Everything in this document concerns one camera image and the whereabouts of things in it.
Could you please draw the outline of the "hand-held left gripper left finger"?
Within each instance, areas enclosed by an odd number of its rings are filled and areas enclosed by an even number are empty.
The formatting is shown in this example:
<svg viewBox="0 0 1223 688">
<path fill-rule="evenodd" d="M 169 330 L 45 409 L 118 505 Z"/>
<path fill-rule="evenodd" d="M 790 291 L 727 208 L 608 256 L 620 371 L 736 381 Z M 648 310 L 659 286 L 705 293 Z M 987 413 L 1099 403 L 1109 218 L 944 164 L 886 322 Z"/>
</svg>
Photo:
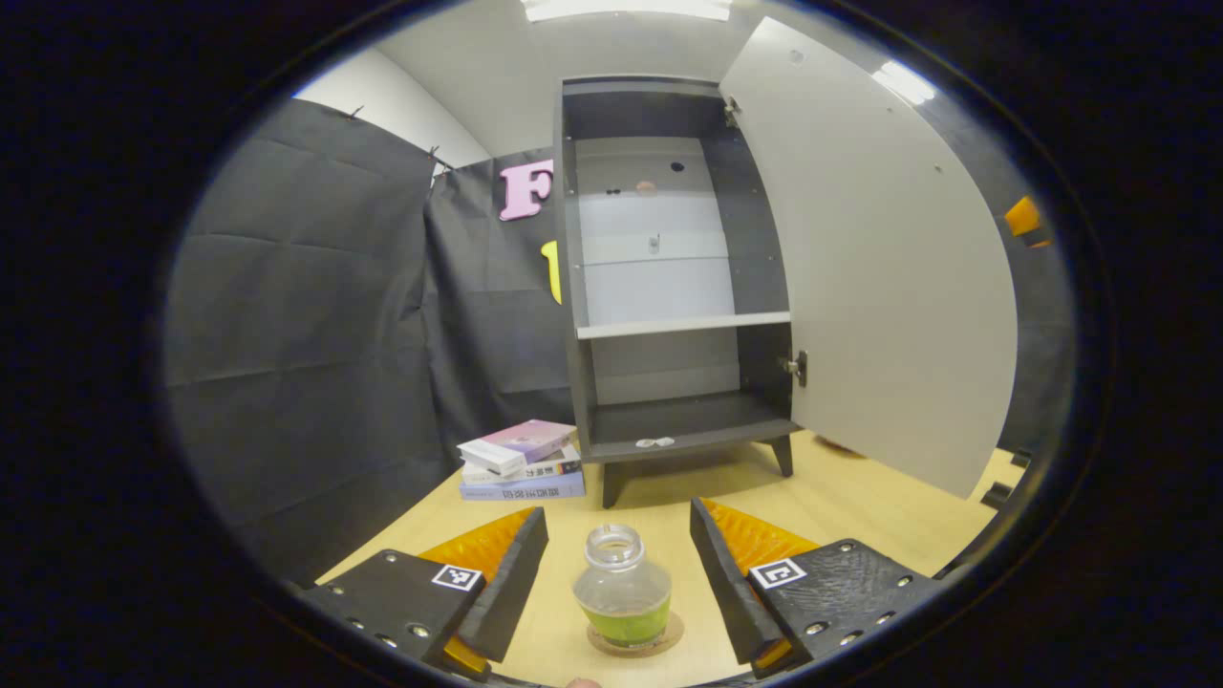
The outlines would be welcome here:
<svg viewBox="0 0 1223 688">
<path fill-rule="evenodd" d="M 508 645 L 545 554 L 541 506 L 423 554 L 385 547 L 306 590 L 306 602 L 375 646 L 484 682 Z"/>
</svg>

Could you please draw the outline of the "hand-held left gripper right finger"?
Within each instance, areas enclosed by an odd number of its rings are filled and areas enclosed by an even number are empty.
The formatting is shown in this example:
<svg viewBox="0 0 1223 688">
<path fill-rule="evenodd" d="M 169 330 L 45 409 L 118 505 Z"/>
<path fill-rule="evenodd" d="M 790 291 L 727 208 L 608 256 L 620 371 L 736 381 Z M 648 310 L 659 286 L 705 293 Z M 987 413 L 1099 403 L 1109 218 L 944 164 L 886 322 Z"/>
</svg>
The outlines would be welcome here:
<svg viewBox="0 0 1223 688">
<path fill-rule="evenodd" d="M 817 545 L 709 499 L 691 501 L 691 539 L 733 653 L 756 679 L 870 644 L 943 587 L 851 536 Z"/>
</svg>

